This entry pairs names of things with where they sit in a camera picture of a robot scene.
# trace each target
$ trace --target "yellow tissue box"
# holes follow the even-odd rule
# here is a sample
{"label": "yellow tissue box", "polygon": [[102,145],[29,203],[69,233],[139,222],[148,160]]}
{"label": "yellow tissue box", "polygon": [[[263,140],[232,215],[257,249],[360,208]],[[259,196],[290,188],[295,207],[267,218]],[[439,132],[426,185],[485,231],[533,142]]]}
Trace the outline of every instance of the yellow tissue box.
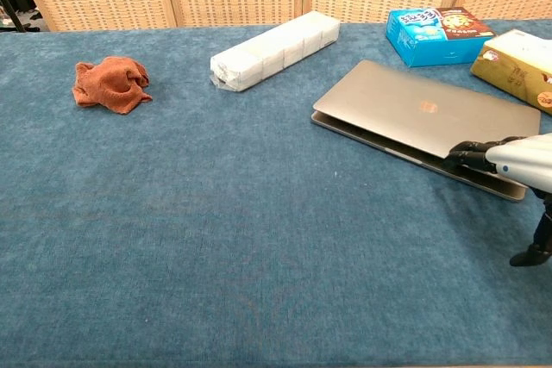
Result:
{"label": "yellow tissue box", "polygon": [[513,29],[485,42],[471,72],[552,115],[552,41]]}

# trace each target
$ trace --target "brown towel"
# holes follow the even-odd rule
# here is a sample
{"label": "brown towel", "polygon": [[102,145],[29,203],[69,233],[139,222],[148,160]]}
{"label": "brown towel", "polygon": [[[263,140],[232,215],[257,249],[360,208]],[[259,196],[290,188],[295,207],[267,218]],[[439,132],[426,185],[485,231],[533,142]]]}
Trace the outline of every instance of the brown towel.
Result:
{"label": "brown towel", "polygon": [[131,58],[109,56],[99,65],[79,62],[72,94],[78,106],[100,104],[118,114],[128,114],[152,98],[142,88],[149,85],[146,68]]}

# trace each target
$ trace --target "laptop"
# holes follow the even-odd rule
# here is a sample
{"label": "laptop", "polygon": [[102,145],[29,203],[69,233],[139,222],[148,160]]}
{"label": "laptop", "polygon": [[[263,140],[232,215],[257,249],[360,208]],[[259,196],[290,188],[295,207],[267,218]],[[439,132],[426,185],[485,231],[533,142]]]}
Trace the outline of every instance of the laptop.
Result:
{"label": "laptop", "polygon": [[311,120],[381,151],[520,201],[527,187],[443,159],[464,140],[539,134],[541,112],[528,105],[362,60],[313,105]]}

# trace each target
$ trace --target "blue box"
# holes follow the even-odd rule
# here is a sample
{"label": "blue box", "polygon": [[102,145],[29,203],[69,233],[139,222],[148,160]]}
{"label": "blue box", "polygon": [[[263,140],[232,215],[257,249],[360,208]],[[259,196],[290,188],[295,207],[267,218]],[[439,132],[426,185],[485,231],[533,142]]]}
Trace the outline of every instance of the blue box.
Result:
{"label": "blue box", "polygon": [[392,10],[386,36],[407,66],[473,63],[495,33],[464,8]]}

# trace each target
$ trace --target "white tissue packs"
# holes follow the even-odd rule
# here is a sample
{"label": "white tissue packs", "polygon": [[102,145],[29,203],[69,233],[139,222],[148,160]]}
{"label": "white tissue packs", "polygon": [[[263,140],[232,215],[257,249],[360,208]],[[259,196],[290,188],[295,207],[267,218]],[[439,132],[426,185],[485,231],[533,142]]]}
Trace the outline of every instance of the white tissue packs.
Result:
{"label": "white tissue packs", "polygon": [[337,40],[339,20],[311,11],[210,59],[219,88],[242,91]]}

